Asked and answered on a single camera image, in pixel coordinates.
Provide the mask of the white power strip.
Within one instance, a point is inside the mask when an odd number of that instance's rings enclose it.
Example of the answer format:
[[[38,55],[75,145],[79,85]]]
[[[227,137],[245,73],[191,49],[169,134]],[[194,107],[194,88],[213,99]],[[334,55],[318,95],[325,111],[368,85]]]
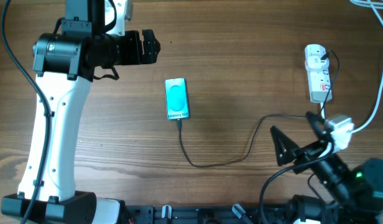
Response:
[[[322,58],[326,55],[326,49],[319,44],[308,44],[305,47],[305,59],[311,55],[320,55]],[[331,87],[329,70],[307,71],[307,78],[310,101],[312,103],[323,103]]]

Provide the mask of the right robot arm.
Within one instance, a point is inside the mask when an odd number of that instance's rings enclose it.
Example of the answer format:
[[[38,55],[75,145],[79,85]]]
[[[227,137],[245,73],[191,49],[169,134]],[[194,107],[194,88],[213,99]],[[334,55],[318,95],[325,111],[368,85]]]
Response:
[[[383,160],[372,158],[349,169],[337,153],[348,147],[354,123],[349,116],[335,115],[323,119],[306,113],[317,141],[299,147],[279,128],[270,133],[277,163],[284,169],[274,174],[310,169],[332,196],[331,204],[321,198],[294,195],[275,216],[277,223],[378,223],[383,211]]]

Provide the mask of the smartphone with teal screen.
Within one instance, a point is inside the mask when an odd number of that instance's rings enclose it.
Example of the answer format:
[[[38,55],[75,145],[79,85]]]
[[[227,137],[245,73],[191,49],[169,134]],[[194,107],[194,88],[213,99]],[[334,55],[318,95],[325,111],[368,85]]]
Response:
[[[164,81],[167,118],[169,120],[189,118],[188,95],[184,78],[171,78]]]

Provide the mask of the white USB charger plug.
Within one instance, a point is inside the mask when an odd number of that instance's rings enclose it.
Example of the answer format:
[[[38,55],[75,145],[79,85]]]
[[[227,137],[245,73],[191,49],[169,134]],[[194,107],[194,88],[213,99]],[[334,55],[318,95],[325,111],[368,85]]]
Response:
[[[329,60],[322,59],[320,55],[308,56],[305,60],[305,68],[308,72],[319,72],[329,67]]]

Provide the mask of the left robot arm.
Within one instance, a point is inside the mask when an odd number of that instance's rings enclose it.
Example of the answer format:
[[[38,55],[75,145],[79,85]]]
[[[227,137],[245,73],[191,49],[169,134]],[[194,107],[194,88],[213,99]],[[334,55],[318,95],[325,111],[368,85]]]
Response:
[[[74,178],[80,118],[96,67],[117,80],[116,66],[153,64],[160,52],[152,30],[125,29],[131,17],[129,0],[67,1],[54,31],[34,44],[30,154],[17,192],[2,198],[3,215],[22,223],[134,222],[124,201],[77,191]]]

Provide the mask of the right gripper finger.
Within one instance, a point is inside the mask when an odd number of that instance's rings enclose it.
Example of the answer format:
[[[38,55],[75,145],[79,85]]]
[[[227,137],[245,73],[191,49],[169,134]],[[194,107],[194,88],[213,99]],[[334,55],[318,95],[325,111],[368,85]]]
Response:
[[[294,161],[297,157],[299,146],[276,126],[270,128],[270,133],[274,142],[278,166],[283,166]]]
[[[322,144],[328,144],[331,141],[330,134],[325,128],[325,120],[318,114],[307,111],[305,114],[313,132]]]

